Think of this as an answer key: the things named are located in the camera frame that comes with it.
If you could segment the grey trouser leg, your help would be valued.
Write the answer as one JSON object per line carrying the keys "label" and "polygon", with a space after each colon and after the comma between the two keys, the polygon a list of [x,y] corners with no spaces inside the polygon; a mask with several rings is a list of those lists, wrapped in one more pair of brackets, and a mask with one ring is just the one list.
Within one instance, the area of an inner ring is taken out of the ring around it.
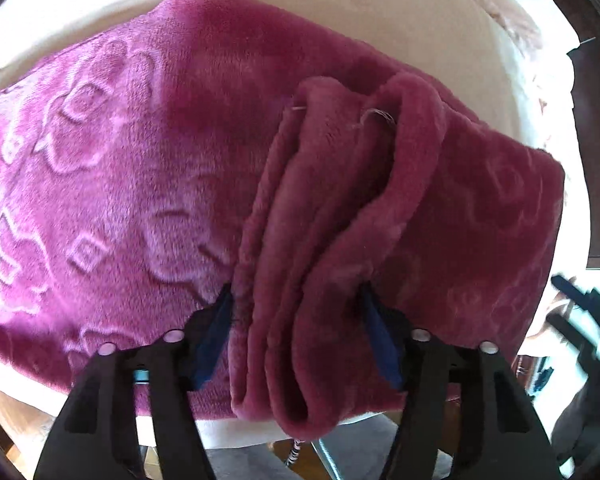
{"label": "grey trouser leg", "polygon": [[[342,425],[323,438],[326,451],[345,479],[378,479],[398,425],[385,415]],[[265,444],[207,452],[218,479],[300,479]]]}

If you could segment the magenta fleece pants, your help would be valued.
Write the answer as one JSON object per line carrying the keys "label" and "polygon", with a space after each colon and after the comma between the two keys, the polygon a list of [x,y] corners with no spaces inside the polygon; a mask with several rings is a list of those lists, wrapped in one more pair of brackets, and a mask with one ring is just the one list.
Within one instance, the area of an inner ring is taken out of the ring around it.
{"label": "magenta fleece pants", "polygon": [[236,304],[203,419],[296,438],[400,404],[354,294],[514,356],[564,172],[445,86],[257,0],[166,0],[0,92],[0,359],[68,390],[104,342]]}

